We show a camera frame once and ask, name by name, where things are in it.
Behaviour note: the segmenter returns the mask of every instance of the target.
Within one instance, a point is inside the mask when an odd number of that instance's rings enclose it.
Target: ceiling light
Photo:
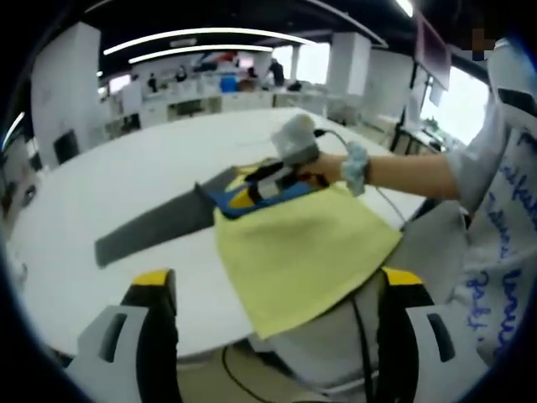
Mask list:
[[[412,6],[412,3],[410,0],[395,0],[397,4],[403,9],[403,11],[412,18],[414,15],[414,7]]]
[[[163,50],[161,52],[150,53],[149,55],[129,59],[128,62],[133,65],[139,61],[154,59],[155,57],[175,55],[186,52],[203,52],[206,50],[251,50],[255,52],[272,52],[274,48],[269,48],[268,46],[254,46],[251,44],[206,44],[202,46],[189,46],[188,48]]]
[[[111,53],[117,52],[128,48],[129,46],[135,46],[136,44],[143,44],[144,42],[149,42],[151,40],[169,38],[172,36],[185,36],[185,35],[198,35],[198,34],[249,34],[249,35],[259,35],[259,36],[268,36],[269,38],[279,38],[285,39],[291,42],[296,42],[298,44],[314,44],[312,40],[299,38],[298,36],[281,34],[279,32],[264,31],[262,29],[247,29],[247,28],[195,28],[195,29],[180,29],[179,31],[169,31],[163,32],[161,34],[154,34],[150,36],[144,36],[143,38],[129,40],[124,44],[118,44],[112,48],[106,49],[102,52],[104,55],[110,55]]]
[[[13,132],[15,131],[15,128],[18,126],[20,121],[23,120],[23,118],[24,118],[24,112],[21,112],[17,116],[17,118],[14,120],[14,122],[11,124],[11,126],[9,127],[9,130],[6,133],[6,137],[4,138],[4,140],[2,142],[2,151],[6,148],[6,144],[8,143],[9,138],[11,137]]]

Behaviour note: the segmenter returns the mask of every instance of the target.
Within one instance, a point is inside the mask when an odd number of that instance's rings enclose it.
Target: blue handwriting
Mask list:
[[[521,269],[514,269],[509,271],[502,278],[503,293],[507,298],[507,305],[503,309],[503,320],[501,323],[501,330],[498,333],[499,347],[494,351],[494,355],[497,355],[502,348],[504,348],[515,330],[516,315],[514,312],[519,306],[519,299],[514,294],[517,288],[517,283],[514,281],[522,275]]]
[[[488,284],[488,273],[485,270],[479,272],[481,279],[468,280],[466,286],[472,290],[472,308],[467,317],[467,325],[476,331],[480,327],[487,327],[487,324],[479,322],[483,315],[490,314],[490,308],[479,306],[479,300],[485,296],[485,287]]]
[[[498,171],[505,177],[506,181],[514,187],[511,198],[514,201],[520,201],[522,207],[528,214],[529,219],[533,223],[534,230],[537,232],[537,195],[534,195],[528,188],[528,175],[520,175],[519,167],[512,168],[507,165],[500,166]]]
[[[524,132],[520,134],[517,145],[521,145],[523,143],[528,144],[529,148],[533,151],[533,153],[537,154],[537,140],[534,138],[534,136],[531,135],[531,133]]]
[[[500,208],[497,211],[494,211],[494,203],[496,202],[495,195],[490,191],[488,193],[488,204],[485,206],[485,211],[487,212],[487,217],[490,219],[491,223],[498,230],[500,234],[500,260],[506,259],[509,256],[514,254],[511,251],[511,235],[509,233],[509,228],[507,226],[507,218],[503,209]]]

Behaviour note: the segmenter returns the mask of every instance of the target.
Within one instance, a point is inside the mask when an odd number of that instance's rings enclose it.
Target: blue ironing pad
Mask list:
[[[244,183],[231,191],[227,191],[223,193],[208,192],[207,195],[214,201],[214,203],[220,209],[220,211],[222,211],[222,214],[224,216],[233,219],[233,218],[242,217],[246,214],[249,214],[250,212],[255,212],[261,208],[275,206],[282,202],[287,202],[297,197],[308,195],[318,190],[315,187],[309,185],[308,183],[297,182],[295,185],[292,185],[288,189],[285,189],[279,195],[263,200],[254,206],[244,207],[244,208],[230,207],[229,204],[232,198],[235,197],[235,195],[238,192],[242,191],[248,186],[249,186],[248,183]]]

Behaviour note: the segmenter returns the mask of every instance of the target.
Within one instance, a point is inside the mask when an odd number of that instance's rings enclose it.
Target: gray fabric strip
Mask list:
[[[229,168],[201,185],[203,191],[225,191],[237,177],[237,170]],[[99,267],[123,259],[130,254],[151,248],[214,225],[214,204],[196,188],[167,201],[95,242]]]

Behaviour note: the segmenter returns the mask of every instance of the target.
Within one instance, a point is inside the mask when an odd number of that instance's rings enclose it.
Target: blue container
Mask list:
[[[222,92],[237,92],[237,79],[235,76],[224,76],[220,79]]]

